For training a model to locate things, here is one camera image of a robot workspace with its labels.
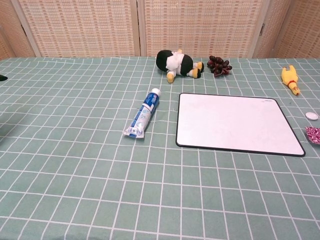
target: yellow rubber chicken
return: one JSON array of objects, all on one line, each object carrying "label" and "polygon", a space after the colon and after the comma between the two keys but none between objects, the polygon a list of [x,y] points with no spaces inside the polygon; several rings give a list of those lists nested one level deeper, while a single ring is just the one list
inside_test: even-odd
[{"label": "yellow rubber chicken", "polygon": [[298,88],[298,75],[296,69],[293,65],[289,65],[290,70],[287,70],[286,67],[282,69],[282,82],[284,85],[288,86],[294,95],[300,94],[300,89]]}]

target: black object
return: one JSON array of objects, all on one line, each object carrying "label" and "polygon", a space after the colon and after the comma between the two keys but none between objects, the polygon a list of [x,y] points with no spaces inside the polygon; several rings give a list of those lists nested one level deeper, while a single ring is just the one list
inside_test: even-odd
[{"label": "black object", "polygon": [[0,74],[0,82],[7,80],[8,78],[6,76],[3,76]]}]

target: black and white plush toy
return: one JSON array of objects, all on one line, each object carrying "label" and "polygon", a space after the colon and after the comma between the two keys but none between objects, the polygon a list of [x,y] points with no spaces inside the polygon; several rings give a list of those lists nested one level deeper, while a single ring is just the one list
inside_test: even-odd
[{"label": "black and white plush toy", "polygon": [[155,63],[160,70],[167,73],[166,78],[170,84],[174,82],[176,75],[198,79],[205,68],[202,62],[194,62],[190,56],[183,54],[181,49],[159,51]]}]

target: white tube cap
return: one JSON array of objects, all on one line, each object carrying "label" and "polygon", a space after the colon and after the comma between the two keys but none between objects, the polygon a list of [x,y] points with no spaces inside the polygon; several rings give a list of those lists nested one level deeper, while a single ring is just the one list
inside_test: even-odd
[{"label": "white tube cap", "polygon": [[306,116],[306,118],[307,119],[309,119],[309,120],[318,120],[318,118],[319,118],[319,116],[316,114],[316,113],[314,113],[314,112],[307,112],[306,114],[305,114],[305,116]]},{"label": "white tube cap", "polygon": [[153,88],[153,89],[151,90],[151,92],[154,93],[154,94],[157,94],[159,97],[160,97],[160,95],[161,95],[161,91],[160,91],[160,89],[158,89],[158,88]]}]

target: toothpaste tube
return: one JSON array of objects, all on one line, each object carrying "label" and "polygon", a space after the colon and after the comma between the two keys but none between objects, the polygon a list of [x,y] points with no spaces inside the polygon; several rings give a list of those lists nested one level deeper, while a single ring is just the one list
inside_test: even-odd
[{"label": "toothpaste tube", "polygon": [[150,117],[156,111],[160,94],[161,92],[158,88],[151,90],[130,126],[123,132],[124,135],[137,139],[145,137],[146,126],[149,123]]}]

